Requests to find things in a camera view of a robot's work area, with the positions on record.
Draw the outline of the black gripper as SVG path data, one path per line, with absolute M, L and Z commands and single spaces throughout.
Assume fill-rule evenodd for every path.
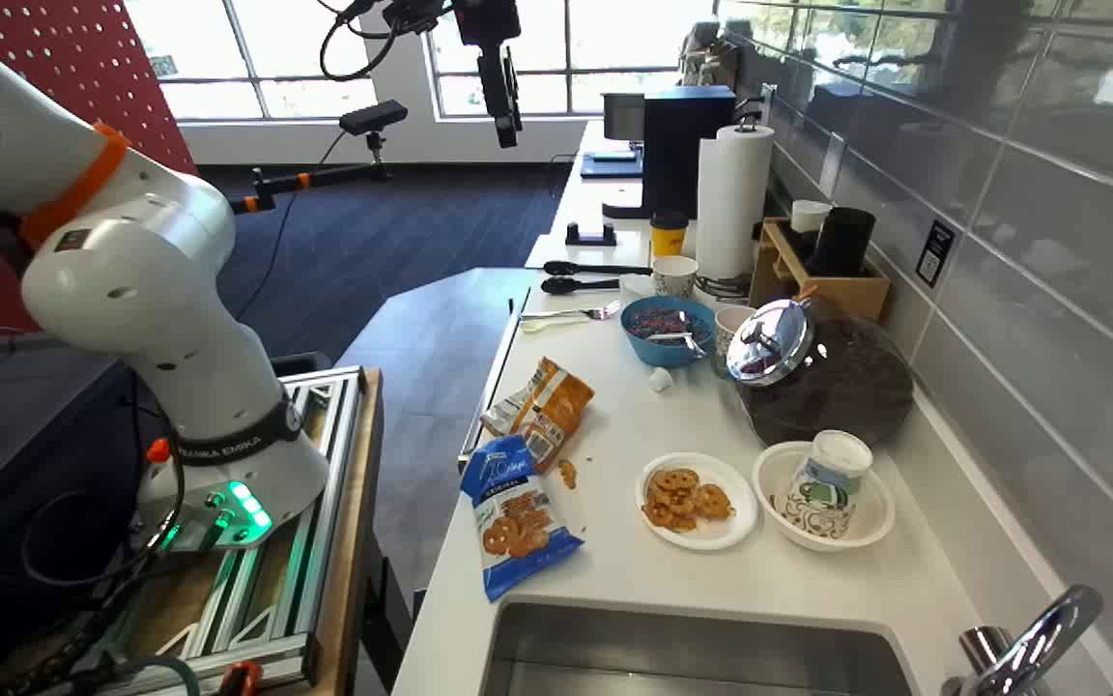
M 501 54 L 505 38 L 521 35 L 515 0 L 452 0 L 456 30 L 465 48 L 478 51 L 484 103 L 501 147 L 518 147 L 521 107 L 515 54 Z

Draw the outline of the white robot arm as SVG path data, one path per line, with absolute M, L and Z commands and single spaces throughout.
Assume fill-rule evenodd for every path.
M 27 312 L 145 384 L 170 421 L 185 506 L 220 544 L 257 544 L 315 504 L 329 464 L 261 339 L 216 292 L 234 247 L 220 190 L 0 62 L 0 214 L 33 247 L 18 283 Z

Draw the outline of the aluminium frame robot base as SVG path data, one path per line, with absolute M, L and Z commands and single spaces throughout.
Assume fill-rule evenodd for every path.
M 382 374 L 329 369 L 284 395 L 329 462 L 326 495 L 261 544 L 159 562 L 83 654 L 76 625 L 32 646 L 2 696 L 216 696 L 232 672 L 247 696 L 354 689 Z

